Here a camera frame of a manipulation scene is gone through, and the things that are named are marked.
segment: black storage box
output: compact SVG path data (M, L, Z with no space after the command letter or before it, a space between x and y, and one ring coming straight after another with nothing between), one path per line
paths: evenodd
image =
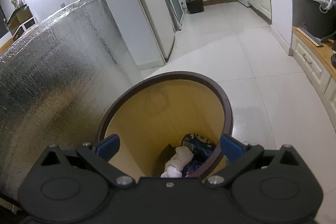
M204 11L203 0L186 0L189 13L195 14Z

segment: white tile floor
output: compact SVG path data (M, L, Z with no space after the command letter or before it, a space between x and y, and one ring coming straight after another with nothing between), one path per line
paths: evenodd
M294 145L325 193L317 220L336 223L334 128L305 73L264 20L239 2L186 14L167 65L142 75L175 70L201 73L219 83L232 105L233 137L266 149Z

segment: drawer handle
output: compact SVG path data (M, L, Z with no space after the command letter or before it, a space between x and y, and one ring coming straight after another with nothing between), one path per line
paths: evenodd
M303 59L308 63L308 65L312 64L312 62L310 62L310 61L307 60L306 54L303 54L302 56L303 56Z

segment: metal bolt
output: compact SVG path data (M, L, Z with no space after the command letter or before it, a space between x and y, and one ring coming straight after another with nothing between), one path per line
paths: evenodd
M166 183L166 187L168 187L168 188L171 188L171 187L174 187L174 183L172 183L172 182L167 182Z
M116 179L116 182L120 185L128 185L133 182L133 179L129 176L121 176Z
M221 176L211 176L208 178L208 182L210 182L210 184L221 184L224 182L224 178Z

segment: trash can rim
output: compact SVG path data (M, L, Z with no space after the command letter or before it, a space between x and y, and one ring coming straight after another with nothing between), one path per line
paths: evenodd
M232 109L229 102L229 99L224 92L224 90L221 88L219 84L217 84L214 80L211 78L201 75L196 72L190 72L190 71L172 71L172 72L166 72L159 75L152 76L148 79L145 79L141 81L140 83L134 85L130 89L128 89L126 92L124 92L108 109L106 114L104 115L103 119L100 122L100 125L98 127L97 135L98 140L102 140L105 138L106 130L113 118L113 116L116 114L116 112L119 110L119 108L133 95L137 94L141 90L144 90L145 88L164 82L167 80L190 80L193 82L197 82L201 85L206 86L209 88L219 99L223 111L224 111L224 125L222 130L223 134L232 135L232 129L233 129L233 115L232 115ZM211 170L218 165L218 163L223 158L223 154L221 153L221 148L219 143L216 145L216 148L214 152L211 154L211 156L202 164L202 166L193 172L189 177L201 177L201 179L205 178Z

